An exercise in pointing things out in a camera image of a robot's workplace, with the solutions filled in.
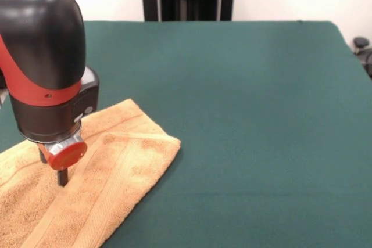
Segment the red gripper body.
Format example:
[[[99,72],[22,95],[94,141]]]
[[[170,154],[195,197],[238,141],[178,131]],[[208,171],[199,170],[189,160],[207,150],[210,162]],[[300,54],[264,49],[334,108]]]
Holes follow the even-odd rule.
[[[76,164],[86,153],[87,144],[84,141],[55,144],[48,150],[43,147],[43,155],[48,165],[54,170],[64,170]]]

